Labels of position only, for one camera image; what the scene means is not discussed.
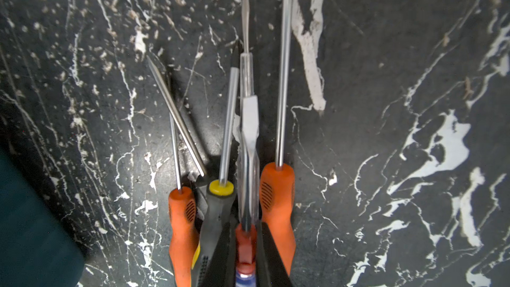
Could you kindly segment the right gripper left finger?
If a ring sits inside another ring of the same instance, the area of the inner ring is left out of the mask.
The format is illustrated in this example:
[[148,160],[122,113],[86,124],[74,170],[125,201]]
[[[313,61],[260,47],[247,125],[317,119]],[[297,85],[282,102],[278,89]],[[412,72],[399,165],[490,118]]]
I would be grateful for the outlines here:
[[200,287],[234,287],[236,273],[236,228],[239,222],[234,216],[223,226],[212,259]]

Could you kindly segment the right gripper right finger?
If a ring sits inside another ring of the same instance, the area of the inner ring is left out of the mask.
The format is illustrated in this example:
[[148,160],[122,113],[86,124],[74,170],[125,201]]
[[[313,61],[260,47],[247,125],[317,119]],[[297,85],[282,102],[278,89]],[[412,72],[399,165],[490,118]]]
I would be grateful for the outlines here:
[[256,286],[293,287],[268,225],[259,221],[256,231]]

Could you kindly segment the black yellow handle screwdriver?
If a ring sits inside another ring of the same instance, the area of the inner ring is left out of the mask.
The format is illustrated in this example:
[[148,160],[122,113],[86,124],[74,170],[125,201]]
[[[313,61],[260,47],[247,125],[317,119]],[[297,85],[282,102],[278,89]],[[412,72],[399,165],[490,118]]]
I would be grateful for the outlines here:
[[232,129],[234,124],[236,95],[240,77],[240,43],[232,52],[231,70],[227,98],[227,115],[224,125],[223,145],[220,156],[219,176],[208,178],[206,191],[207,211],[199,235],[199,245],[195,251],[191,268],[191,285],[199,286],[205,279],[207,268],[220,238],[224,224],[228,221],[235,200],[235,186],[228,180],[231,157]]

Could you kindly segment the small orange handle screwdriver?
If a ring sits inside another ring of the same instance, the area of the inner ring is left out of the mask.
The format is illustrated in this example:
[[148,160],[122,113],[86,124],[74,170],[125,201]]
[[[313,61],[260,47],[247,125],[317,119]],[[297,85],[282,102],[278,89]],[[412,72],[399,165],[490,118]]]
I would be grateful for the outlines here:
[[194,192],[182,183],[179,161],[179,134],[174,119],[170,119],[171,146],[177,187],[169,194],[169,217],[172,237],[169,255],[177,286],[192,285],[191,265],[199,242],[195,227],[197,206]]

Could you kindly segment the red clear tester screwdriver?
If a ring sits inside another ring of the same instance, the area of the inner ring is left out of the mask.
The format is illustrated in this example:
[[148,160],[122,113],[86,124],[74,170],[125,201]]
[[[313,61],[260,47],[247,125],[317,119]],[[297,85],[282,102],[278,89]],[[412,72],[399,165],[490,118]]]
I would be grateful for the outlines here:
[[249,49],[250,2],[242,0],[243,52],[240,54],[240,185],[239,220],[236,229],[236,286],[256,286],[256,140],[258,137],[258,99],[253,87],[253,58]]

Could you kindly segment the large orange handle screwdriver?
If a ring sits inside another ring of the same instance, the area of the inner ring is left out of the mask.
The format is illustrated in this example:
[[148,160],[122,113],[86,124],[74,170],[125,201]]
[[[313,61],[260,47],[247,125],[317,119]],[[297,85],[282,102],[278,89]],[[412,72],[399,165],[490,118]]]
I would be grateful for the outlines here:
[[295,173],[291,166],[284,163],[291,34],[292,0],[283,0],[275,162],[264,167],[260,178],[259,194],[262,221],[269,227],[287,275],[291,272],[296,252],[296,239],[291,222]]

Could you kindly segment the slim steel shaft screwdriver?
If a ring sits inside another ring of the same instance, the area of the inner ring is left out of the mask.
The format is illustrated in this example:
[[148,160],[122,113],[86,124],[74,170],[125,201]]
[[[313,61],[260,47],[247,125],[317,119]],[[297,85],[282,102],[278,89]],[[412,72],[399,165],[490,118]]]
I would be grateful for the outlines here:
[[159,87],[159,90],[161,91],[163,98],[165,99],[165,102],[167,104],[167,107],[169,109],[169,112],[171,114],[171,117],[173,118],[173,121],[175,122],[175,125],[181,135],[183,136],[183,140],[189,150],[189,153],[191,155],[191,158],[193,162],[195,163],[195,166],[197,167],[199,174],[204,177],[207,174],[206,167],[203,163],[203,160],[199,154],[199,151],[196,147],[195,142],[193,141],[193,138],[189,132],[189,129],[186,126],[185,121],[182,118],[182,115],[170,93],[170,89],[165,83],[165,80],[163,78],[163,74],[160,72],[158,67],[155,65],[155,63],[152,61],[150,57],[147,57],[147,63],[149,66],[149,69],[151,70],[151,73],[153,74],[155,81],[157,82],[157,85]]

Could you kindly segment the teal storage tray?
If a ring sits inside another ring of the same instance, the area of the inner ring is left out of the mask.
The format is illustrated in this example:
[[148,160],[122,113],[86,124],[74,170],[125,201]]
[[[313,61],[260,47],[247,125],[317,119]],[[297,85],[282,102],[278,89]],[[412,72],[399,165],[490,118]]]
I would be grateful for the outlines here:
[[77,244],[5,152],[1,153],[1,285],[76,286]]

